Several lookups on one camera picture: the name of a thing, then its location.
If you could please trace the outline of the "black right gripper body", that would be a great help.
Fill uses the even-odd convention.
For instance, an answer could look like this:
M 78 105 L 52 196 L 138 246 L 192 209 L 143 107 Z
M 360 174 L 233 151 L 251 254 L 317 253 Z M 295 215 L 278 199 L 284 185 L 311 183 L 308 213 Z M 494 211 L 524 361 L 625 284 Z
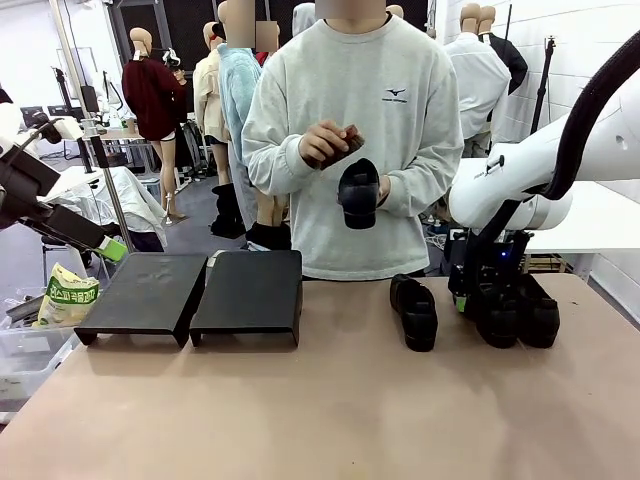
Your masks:
M 521 272 L 521 262 L 531 234 L 505 231 L 499 239 L 469 255 L 476 235 L 469 229 L 453 229 L 447 237 L 448 287 L 454 296 L 467 296 L 473 286 L 504 284 Z

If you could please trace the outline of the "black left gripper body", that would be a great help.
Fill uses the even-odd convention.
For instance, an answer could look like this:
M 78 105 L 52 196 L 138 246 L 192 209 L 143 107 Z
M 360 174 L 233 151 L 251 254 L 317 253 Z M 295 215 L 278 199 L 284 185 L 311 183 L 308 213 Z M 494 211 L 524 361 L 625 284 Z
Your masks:
M 37 200 L 35 184 L 7 187 L 0 185 L 0 230 L 14 223 L 31 223 L 53 227 L 58 220 L 54 207 Z

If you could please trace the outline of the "black loafer shoe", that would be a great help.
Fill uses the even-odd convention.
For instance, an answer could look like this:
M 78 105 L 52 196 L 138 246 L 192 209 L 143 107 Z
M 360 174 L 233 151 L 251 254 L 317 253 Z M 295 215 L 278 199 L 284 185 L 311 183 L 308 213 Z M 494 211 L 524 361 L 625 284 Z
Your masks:
M 345 169 L 338 185 L 338 203 L 348 228 L 366 230 L 375 225 L 379 188 L 379 174 L 370 160 L 361 158 Z
M 560 327 L 557 302 L 531 274 L 518 278 L 515 293 L 518 338 L 533 348 L 551 348 Z
M 518 306 L 514 290 L 484 284 L 472 298 L 476 330 L 490 346 L 508 349 L 517 341 Z
M 391 279 L 390 304 L 400 318 L 406 346 L 415 352 L 434 348 L 438 318 L 431 291 L 406 274 Z

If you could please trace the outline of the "brown shoe brush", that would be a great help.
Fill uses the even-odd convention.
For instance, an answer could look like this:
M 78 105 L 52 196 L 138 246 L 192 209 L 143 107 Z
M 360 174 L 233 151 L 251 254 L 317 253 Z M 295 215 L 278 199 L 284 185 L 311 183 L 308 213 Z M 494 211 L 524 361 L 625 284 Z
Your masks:
M 359 130 L 355 125 L 349 125 L 345 129 L 345 133 L 346 137 L 344 138 L 344 142 L 347 144 L 348 149 L 343 151 L 335 148 L 334 153 L 331 156 L 327 156 L 326 159 L 321 163 L 321 170 L 325 170 L 335 165 L 336 163 L 355 153 L 357 150 L 364 146 L 365 140 L 361 136 Z

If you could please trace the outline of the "person's right forearm grey sleeve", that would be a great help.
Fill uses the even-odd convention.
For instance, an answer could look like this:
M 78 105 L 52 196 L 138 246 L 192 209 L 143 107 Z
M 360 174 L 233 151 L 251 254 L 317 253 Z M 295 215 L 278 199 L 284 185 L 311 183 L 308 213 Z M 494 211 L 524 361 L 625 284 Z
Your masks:
M 290 135 L 280 145 L 246 135 L 244 159 L 251 183 L 266 195 L 290 194 L 299 190 L 313 170 L 299 153 L 301 135 Z

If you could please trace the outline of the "black tripod stand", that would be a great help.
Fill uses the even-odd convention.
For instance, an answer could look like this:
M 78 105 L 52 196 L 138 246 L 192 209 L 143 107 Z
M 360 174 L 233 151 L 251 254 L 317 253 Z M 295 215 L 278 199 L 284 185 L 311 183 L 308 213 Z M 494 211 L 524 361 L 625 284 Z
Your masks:
M 531 123 L 530 134 L 534 134 L 539 127 L 540 117 L 542 113 L 544 98 L 547 93 L 547 85 L 548 85 L 548 77 L 549 70 L 551 65 L 551 60 L 556 48 L 555 37 L 549 36 L 545 39 L 545 59 L 541 73 L 540 84 L 537 89 L 536 103 Z

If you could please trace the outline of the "person's right hand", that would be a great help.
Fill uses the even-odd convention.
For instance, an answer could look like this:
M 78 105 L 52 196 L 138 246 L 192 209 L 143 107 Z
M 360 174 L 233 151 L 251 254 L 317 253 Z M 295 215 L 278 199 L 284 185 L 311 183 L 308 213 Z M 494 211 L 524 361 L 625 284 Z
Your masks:
M 332 120 L 311 125 L 301 137 L 298 152 L 310 166 L 324 163 L 336 153 L 349 149 L 347 132 Z

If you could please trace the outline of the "green white snack bag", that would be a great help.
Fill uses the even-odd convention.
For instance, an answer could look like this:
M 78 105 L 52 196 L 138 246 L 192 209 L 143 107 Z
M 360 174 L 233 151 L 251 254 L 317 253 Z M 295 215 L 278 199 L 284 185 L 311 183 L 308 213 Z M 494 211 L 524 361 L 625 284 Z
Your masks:
M 81 324 L 100 293 L 94 277 L 80 278 L 56 263 L 33 328 L 73 327 Z

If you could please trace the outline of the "wooden background table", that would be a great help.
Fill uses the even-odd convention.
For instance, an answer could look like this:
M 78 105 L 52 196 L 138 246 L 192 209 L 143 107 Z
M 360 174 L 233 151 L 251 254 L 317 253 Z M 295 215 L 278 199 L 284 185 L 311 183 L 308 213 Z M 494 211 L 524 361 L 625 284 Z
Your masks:
M 98 133 L 110 167 L 126 166 L 136 175 L 151 173 L 154 170 L 153 148 L 137 132 L 109 128 Z

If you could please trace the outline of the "white side table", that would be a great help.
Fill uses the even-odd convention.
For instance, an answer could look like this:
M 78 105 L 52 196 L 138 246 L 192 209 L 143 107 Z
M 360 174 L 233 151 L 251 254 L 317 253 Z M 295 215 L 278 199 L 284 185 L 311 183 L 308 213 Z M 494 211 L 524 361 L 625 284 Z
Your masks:
M 578 181 L 557 201 L 535 195 L 521 203 L 506 230 L 533 233 L 525 252 L 569 254 L 588 280 L 597 256 L 640 256 L 640 204 L 593 181 Z

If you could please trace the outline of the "clear plastic storage bin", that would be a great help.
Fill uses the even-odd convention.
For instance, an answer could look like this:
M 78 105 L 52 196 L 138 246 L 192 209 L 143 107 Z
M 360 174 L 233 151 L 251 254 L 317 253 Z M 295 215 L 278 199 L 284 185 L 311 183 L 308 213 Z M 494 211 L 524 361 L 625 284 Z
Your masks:
M 16 412 L 79 344 L 72 327 L 0 329 L 0 412 Z

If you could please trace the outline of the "mannequin in beige jacket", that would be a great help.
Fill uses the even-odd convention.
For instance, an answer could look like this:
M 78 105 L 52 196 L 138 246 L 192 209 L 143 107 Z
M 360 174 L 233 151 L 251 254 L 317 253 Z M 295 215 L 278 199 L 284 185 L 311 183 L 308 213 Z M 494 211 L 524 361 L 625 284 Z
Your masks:
M 218 182 L 222 186 L 231 183 L 228 157 L 230 135 L 222 111 L 220 56 L 217 50 L 226 41 L 223 25 L 215 21 L 206 23 L 203 37 L 209 53 L 197 62 L 193 72 L 194 112 L 200 132 L 211 141 Z

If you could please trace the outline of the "mannequin in black jacket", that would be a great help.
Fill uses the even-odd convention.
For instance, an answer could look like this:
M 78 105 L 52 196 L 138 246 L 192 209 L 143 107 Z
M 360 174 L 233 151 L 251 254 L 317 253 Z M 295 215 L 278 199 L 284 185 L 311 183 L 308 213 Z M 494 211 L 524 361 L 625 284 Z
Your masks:
M 509 84 L 509 95 L 514 93 L 524 82 L 528 72 L 528 65 L 524 57 L 517 48 L 506 38 L 496 36 L 492 32 L 492 25 L 495 21 L 496 10 L 493 6 L 484 6 L 480 9 L 480 20 L 477 27 L 479 39 L 490 45 L 499 58 L 508 68 L 511 81 Z

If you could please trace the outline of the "person in grey sweatshirt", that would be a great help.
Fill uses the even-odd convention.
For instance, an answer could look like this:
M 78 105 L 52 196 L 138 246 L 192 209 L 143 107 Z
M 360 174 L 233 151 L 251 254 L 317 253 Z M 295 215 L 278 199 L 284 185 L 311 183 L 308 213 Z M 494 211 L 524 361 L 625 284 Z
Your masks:
M 355 125 L 362 148 L 313 170 L 289 200 L 292 246 L 311 279 L 370 281 L 429 266 L 420 221 L 376 209 L 376 223 L 344 222 L 338 185 L 345 169 L 370 160 L 379 177 L 406 166 L 426 147 L 463 150 L 458 85 L 444 49 L 388 12 L 374 18 L 317 21 L 266 63 L 242 131 L 280 145 L 324 120 Z

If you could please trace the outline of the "mannequin in grey hoodie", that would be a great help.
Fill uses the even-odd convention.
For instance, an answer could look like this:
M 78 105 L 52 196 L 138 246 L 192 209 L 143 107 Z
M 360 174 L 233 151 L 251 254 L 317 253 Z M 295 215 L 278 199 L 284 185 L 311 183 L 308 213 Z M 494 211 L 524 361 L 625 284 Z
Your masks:
M 316 21 L 316 5 L 314 2 L 303 2 L 296 5 L 292 12 L 292 36 L 299 35 L 313 26 Z

